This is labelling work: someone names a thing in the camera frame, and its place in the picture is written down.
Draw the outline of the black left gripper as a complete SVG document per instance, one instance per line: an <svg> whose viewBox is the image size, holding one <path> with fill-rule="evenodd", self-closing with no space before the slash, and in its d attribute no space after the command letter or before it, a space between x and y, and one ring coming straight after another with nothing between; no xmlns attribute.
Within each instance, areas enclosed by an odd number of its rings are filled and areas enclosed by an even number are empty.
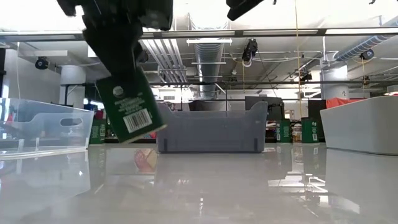
<svg viewBox="0 0 398 224"><path fill-rule="evenodd" d="M173 0L57 0L68 17L77 16L85 29L83 36L112 75L134 74L137 64L146 61L139 43L142 29L170 30Z"/></svg>

